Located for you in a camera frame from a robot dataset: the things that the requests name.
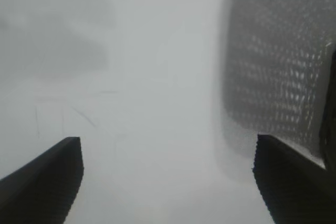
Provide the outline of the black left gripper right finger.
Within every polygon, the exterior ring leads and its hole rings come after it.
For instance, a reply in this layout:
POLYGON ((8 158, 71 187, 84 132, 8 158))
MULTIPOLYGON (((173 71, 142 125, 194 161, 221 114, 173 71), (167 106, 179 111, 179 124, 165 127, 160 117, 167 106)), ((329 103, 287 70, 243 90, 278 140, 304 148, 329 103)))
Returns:
POLYGON ((335 223, 335 173, 259 135, 253 175, 274 223, 335 223))

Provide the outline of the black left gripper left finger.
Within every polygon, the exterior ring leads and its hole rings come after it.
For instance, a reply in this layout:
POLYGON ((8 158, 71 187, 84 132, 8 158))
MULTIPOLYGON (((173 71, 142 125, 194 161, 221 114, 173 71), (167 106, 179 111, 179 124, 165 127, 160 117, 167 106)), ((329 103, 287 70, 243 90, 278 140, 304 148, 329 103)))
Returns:
POLYGON ((1 179, 1 223, 64 223, 84 166, 79 137, 67 137, 1 179))

